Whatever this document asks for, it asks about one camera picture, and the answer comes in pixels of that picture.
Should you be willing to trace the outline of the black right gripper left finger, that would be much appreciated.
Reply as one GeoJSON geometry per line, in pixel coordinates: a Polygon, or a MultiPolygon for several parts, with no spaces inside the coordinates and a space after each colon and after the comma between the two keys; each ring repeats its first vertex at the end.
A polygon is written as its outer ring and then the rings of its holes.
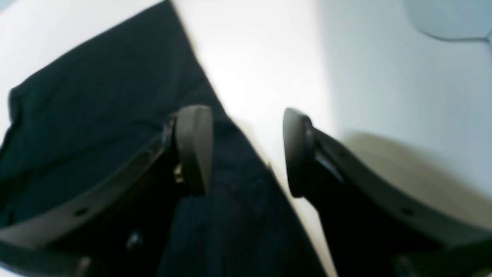
{"type": "Polygon", "coordinates": [[[181,198],[209,191],[210,107],[172,114],[162,133],[90,190],[1,229],[1,268],[22,277],[154,277],[181,198]]]}

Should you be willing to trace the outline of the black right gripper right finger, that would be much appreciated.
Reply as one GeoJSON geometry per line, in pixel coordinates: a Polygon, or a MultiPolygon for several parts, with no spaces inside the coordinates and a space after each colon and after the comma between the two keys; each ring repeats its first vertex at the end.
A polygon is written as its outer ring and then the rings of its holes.
{"type": "Polygon", "coordinates": [[[491,276],[491,231],[392,187],[297,109],[283,140],[290,193],[317,210],[339,277],[491,276]]]}

